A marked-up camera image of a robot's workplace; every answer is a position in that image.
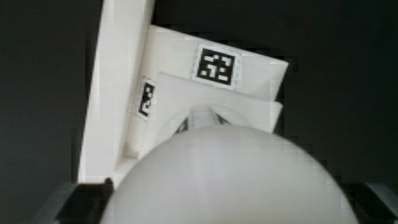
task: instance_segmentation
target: black square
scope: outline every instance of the black square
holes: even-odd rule
[[[149,109],[152,105],[152,92],[154,92],[154,86],[145,82],[140,97],[140,107],[138,107],[138,113],[145,117],[149,116]]]
[[[206,79],[223,85],[232,83],[234,56],[202,49],[197,67],[197,78]]]

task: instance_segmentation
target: white sphere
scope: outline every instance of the white sphere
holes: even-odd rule
[[[177,134],[138,162],[102,224],[355,224],[344,195],[303,150],[232,126]]]

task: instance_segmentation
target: black background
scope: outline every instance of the black background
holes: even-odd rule
[[[0,1],[0,222],[74,180],[99,1]],[[152,23],[289,62],[277,133],[339,182],[398,184],[394,0],[158,0]]]

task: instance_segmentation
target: white panel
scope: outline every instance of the white panel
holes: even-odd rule
[[[246,125],[266,132],[273,131],[282,108],[277,102],[268,102],[165,74],[158,75],[154,98],[147,122],[140,122],[140,118],[136,118],[129,126],[129,136],[140,136],[140,139],[134,138],[127,153],[134,155],[138,152],[138,158],[143,157],[156,145],[159,129],[172,116],[197,105],[223,106],[245,118],[245,123],[241,122],[238,125]]]
[[[78,182],[111,176],[124,147],[152,0],[104,0]]]
[[[287,63],[227,45],[150,25],[142,63],[142,75],[156,79],[158,72],[191,77],[200,44],[241,55],[236,91],[273,101]]]

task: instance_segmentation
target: dark surface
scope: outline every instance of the dark surface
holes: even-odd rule
[[[278,134],[341,182],[398,184],[398,5],[158,0],[154,23],[289,61]],[[99,21],[94,0],[0,2],[0,220],[72,181]]]
[[[56,215],[58,224],[97,224],[113,193],[110,179],[104,184],[79,184]]]
[[[0,2],[0,223],[72,182],[99,1]]]
[[[342,190],[360,224],[394,224],[396,215],[364,184],[344,184]]]

